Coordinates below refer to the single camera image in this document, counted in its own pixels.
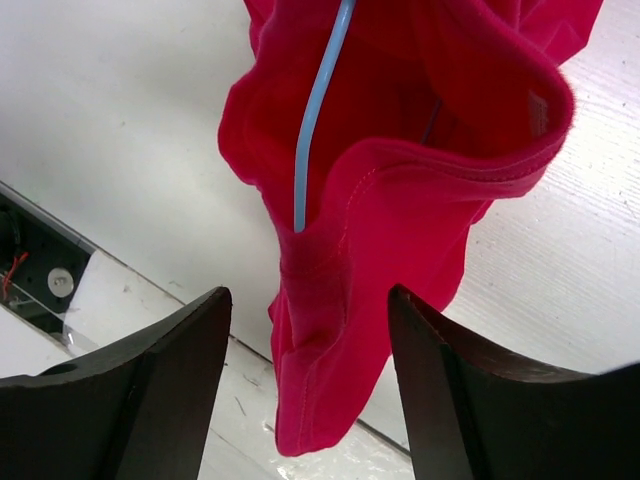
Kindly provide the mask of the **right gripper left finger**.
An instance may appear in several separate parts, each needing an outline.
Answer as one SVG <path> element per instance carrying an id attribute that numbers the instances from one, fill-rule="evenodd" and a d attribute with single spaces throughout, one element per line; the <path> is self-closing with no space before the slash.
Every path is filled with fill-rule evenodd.
<path id="1" fill-rule="evenodd" d="M 2 379 L 2 478 L 197 478 L 231 310 L 218 287 L 91 353 Z"/>

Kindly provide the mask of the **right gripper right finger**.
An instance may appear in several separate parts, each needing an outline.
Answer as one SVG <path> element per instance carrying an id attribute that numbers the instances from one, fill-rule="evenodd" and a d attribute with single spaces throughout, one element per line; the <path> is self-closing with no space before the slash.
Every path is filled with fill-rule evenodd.
<path id="1" fill-rule="evenodd" d="M 389 332 L 418 479 L 635 479 L 639 368 L 560 368 L 504 348 L 397 285 Z"/>

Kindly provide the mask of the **red t-shirt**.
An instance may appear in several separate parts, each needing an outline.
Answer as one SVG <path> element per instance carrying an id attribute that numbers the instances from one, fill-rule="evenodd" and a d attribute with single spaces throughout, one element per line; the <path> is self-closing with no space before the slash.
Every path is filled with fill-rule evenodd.
<path id="1" fill-rule="evenodd" d="M 391 353 L 392 287 L 445 309 L 471 226 L 557 155 L 574 113 L 559 68 L 601 5 L 357 2 L 313 135 L 300 233 L 296 143 L 339 3 L 246 8 L 255 62 L 227 96 L 218 143 L 279 242 L 275 443 L 295 457 L 339 443 L 367 404 Z"/>

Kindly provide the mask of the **blue wire hanger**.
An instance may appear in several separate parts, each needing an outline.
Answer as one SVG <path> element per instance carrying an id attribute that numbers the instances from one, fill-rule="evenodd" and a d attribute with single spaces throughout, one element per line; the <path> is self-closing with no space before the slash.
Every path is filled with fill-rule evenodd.
<path id="1" fill-rule="evenodd" d="M 356 0 L 342 0 L 340 2 L 302 117 L 294 161 L 293 230 L 295 233 L 302 232 L 306 227 L 309 164 L 313 135 L 356 4 Z"/>

